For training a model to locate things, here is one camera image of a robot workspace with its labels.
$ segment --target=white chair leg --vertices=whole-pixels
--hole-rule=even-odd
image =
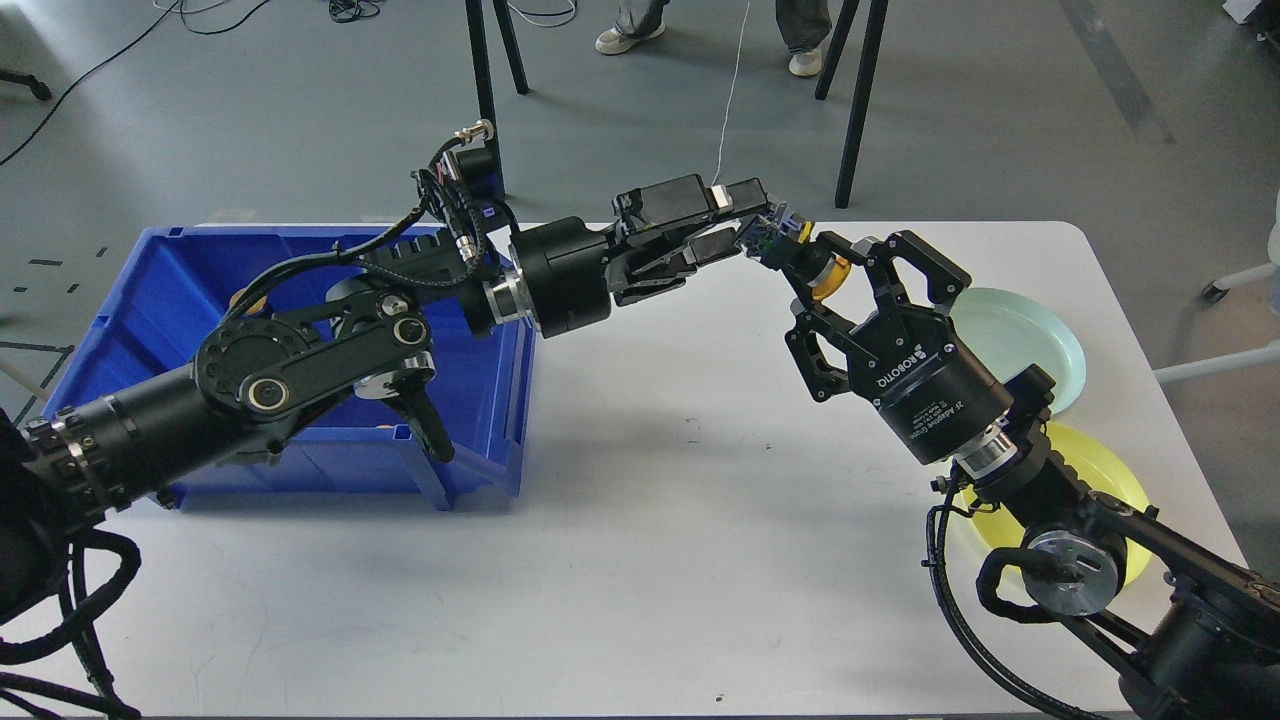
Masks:
[[[1226,370],[1252,368],[1266,363],[1280,363],[1280,341],[1272,342],[1271,345],[1257,350],[1245,350],[1244,352],[1233,352],[1231,355],[1220,355],[1217,357],[1210,357],[1208,360],[1196,360],[1194,363],[1184,363],[1181,365],[1164,368],[1156,370],[1156,380],[1161,384],[1175,383],[1178,380],[1198,378],[1212,373],[1224,373]]]
[[[1219,300],[1222,300],[1226,291],[1233,287],[1270,278],[1275,274],[1275,264],[1267,263],[1266,265],[1258,265],[1257,268],[1249,268],[1248,270],[1222,275],[1204,286],[1204,290],[1201,291],[1201,297],[1208,300],[1210,302],[1217,302]]]
[[[17,368],[5,363],[4,360],[0,360],[0,373],[9,375],[13,379],[13,382],[20,384],[31,395],[35,395],[36,397],[45,401],[49,400],[47,389],[40,387],[38,383],[32,382],[31,378],[23,375],[22,373],[18,372]]]

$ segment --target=robotiq logo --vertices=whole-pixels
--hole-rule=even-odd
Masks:
[[[924,350],[919,345],[916,345],[914,352],[908,355],[906,359],[899,363],[892,370],[884,373],[884,377],[876,380],[876,384],[879,387],[888,387],[890,383],[902,377],[902,374],[914,368],[916,364],[920,363],[920,360],[924,360],[925,357],[928,357],[928,355],[925,355]]]

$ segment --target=blue plastic bin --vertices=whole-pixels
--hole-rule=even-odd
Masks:
[[[233,292],[265,268],[334,242],[351,247],[371,227],[147,228],[90,325],[46,414],[81,405],[183,365],[218,324]],[[433,233],[412,228],[406,237]],[[349,268],[323,268],[271,292],[278,310],[315,305]],[[457,450],[449,464],[426,457],[408,427],[381,402],[352,397],[301,432],[276,465],[220,465],[173,486],[195,493],[420,492],[438,510],[483,486],[520,492],[535,332],[508,323],[476,340],[456,300],[426,309],[436,378],[428,395]]]

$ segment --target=robotic arm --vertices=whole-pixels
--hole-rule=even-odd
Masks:
[[[1020,547],[998,548],[983,565],[977,584],[987,610],[1066,626],[1116,669],[1125,698],[1144,720],[1280,716],[1280,588],[1169,530],[1155,509],[1139,511],[1080,482],[1043,432],[1052,379],[1032,366],[1001,384],[965,347],[947,313],[970,278],[924,240],[906,231],[858,242],[815,233],[813,223],[771,201],[759,181],[708,188],[698,176],[617,196],[616,222],[604,231],[579,218],[520,231],[500,202],[474,196],[483,182],[461,172],[453,154],[492,129],[481,122],[445,143],[415,174],[422,202],[385,233],[264,272],[233,299],[189,364],[37,420],[23,434],[4,418],[0,625],[50,596],[60,598],[65,621],[37,641],[0,642],[0,664],[73,644],[88,657],[100,693],[114,701],[91,707],[134,714],[114,697],[92,635],[92,620],[138,566],[136,546],[95,528],[109,507],[123,510],[147,493],[163,501],[169,483],[205,464],[237,456],[270,461],[351,395],[397,410],[424,451],[448,461],[452,443],[425,392],[435,374],[426,305],[457,299],[477,336],[527,319],[549,338],[745,254],[795,291],[796,324],[785,343],[813,398],[854,392],[922,464],[951,461],[951,475],[936,486],[946,501],[931,512],[925,565],[956,637],[997,683],[1057,717],[1096,717],[1012,676],[959,618],[943,542],[947,516],[973,511],[952,503],[965,486],[982,503],[1007,507],[1025,528]],[[401,240],[426,211],[445,229]],[[499,214],[512,228],[515,264],[486,237]],[[924,274],[931,305],[911,302],[896,261]],[[266,305],[271,287],[325,264],[361,273],[317,306]],[[876,311],[861,323],[823,305],[855,266],[876,299]],[[818,338],[844,356],[844,366],[828,361]],[[1125,538],[1170,569],[1172,609],[1149,635],[1106,610],[1124,578]],[[93,593],[83,588],[84,548],[122,557],[116,575]],[[1034,606],[1000,598],[1001,571],[1010,565],[1023,570]],[[5,688],[38,692],[13,678],[0,674],[0,697],[13,697]]]

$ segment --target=black table leg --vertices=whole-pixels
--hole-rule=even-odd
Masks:
[[[859,0],[845,0],[840,5],[840,17],[836,18],[836,27],[831,33],[831,42],[827,45],[827,61],[818,76],[818,87],[813,91],[815,100],[826,100],[827,91],[831,90],[831,78],[836,77],[836,67],[840,65],[840,55],[845,51],[845,41],[849,40],[849,28],[854,24],[854,15],[858,14]]]
[[[511,5],[507,4],[507,0],[493,0],[493,14],[498,18],[498,31],[502,33],[502,46],[507,50],[507,64],[511,65],[511,79],[516,82],[516,92],[529,95],[525,63],[520,59],[516,29],[511,26]]]
[[[476,99],[480,102],[480,117],[492,120],[498,127],[497,110],[493,104],[493,78],[489,76],[489,46],[484,37],[484,8],[480,0],[467,0],[467,33],[471,36],[471,64],[476,76]],[[493,160],[497,195],[506,195],[502,182],[502,155],[498,151],[498,138],[485,141],[485,149]]]
[[[879,56],[879,42],[884,33],[884,14],[887,12],[888,0],[872,0],[867,18],[867,37],[863,40],[863,56],[858,64],[858,85],[854,86],[854,108],[849,114],[849,132],[845,135],[845,154],[840,159],[840,178],[836,181],[836,208],[849,208],[849,195],[854,187],[854,169],[858,167],[858,150],[863,143],[867,106],[870,104],[872,81],[876,78],[876,60]]]

